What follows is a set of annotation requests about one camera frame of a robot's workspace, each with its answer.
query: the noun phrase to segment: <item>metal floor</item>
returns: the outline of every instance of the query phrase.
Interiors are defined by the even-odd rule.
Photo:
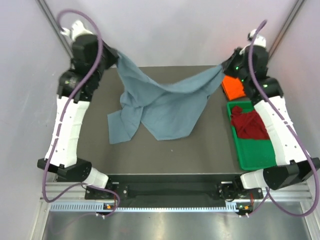
[[[158,83],[175,83],[208,66],[143,67]],[[157,141],[141,124],[129,142],[110,145],[107,114],[121,109],[124,91],[115,68],[100,81],[83,120],[78,157],[106,174],[217,174],[240,173],[227,98],[219,88],[209,99],[191,135]]]
[[[302,213],[300,203],[282,203],[293,213]],[[51,212],[52,229],[62,230],[83,212]],[[48,222],[42,240],[310,240],[304,218],[290,217],[271,202],[250,218],[235,213],[129,213],[110,218],[85,216],[59,235],[53,235]]]

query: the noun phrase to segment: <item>orange cloth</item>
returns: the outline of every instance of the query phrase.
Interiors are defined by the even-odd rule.
[[[229,101],[246,96],[244,87],[239,78],[225,76],[222,81],[222,87]]]

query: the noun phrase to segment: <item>black bracket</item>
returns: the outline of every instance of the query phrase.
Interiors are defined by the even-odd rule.
[[[41,158],[37,162],[37,167],[44,170],[47,159]],[[83,182],[90,174],[92,164],[89,161],[78,158],[75,165],[65,167],[64,165],[56,166],[50,163],[48,172],[57,174],[60,182]]]

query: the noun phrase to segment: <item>red cloth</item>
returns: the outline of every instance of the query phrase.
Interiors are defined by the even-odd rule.
[[[242,113],[242,108],[232,109],[231,124],[235,127],[238,138],[267,140],[270,139],[264,122],[256,110]]]

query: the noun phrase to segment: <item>white cable tray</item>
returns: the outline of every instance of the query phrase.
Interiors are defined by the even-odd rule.
[[[105,209],[103,202],[54,202],[51,212],[111,212]],[[225,206],[218,207],[118,207],[116,212],[127,213],[185,213],[185,212],[238,212],[235,202],[226,202]]]

